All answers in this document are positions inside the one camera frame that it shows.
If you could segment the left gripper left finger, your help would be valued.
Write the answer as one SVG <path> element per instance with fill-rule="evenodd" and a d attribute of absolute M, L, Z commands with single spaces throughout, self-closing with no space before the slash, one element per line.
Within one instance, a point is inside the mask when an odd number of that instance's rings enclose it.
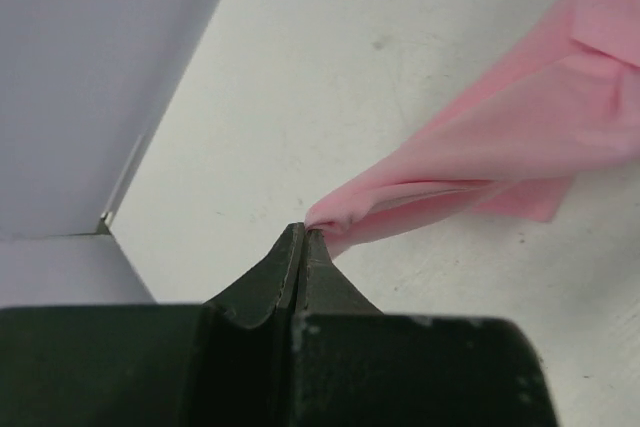
<path fill-rule="evenodd" d="M 269 422 L 305 240 L 268 254 L 202 304 L 5 308 L 5 426 Z"/>

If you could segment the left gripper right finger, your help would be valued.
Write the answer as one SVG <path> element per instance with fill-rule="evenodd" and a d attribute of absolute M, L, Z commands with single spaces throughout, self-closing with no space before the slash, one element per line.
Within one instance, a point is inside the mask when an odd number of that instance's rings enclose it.
<path fill-rule="evenodd" d="M 308 233 L 292 319 L 293 426 L 555 426 L 539 357 L 504 318 L 385 314 Z"/>

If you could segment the pink t shirt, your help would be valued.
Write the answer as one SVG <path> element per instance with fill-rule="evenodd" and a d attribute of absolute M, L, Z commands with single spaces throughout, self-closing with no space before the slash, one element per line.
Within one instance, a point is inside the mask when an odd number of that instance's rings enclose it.
<path fill-rule="evenodd" d="M 639 0 L 558 0 L 397 150 L 307 213 L 333 254 L 472 209 L 546 222 L 639 156 Z"/>

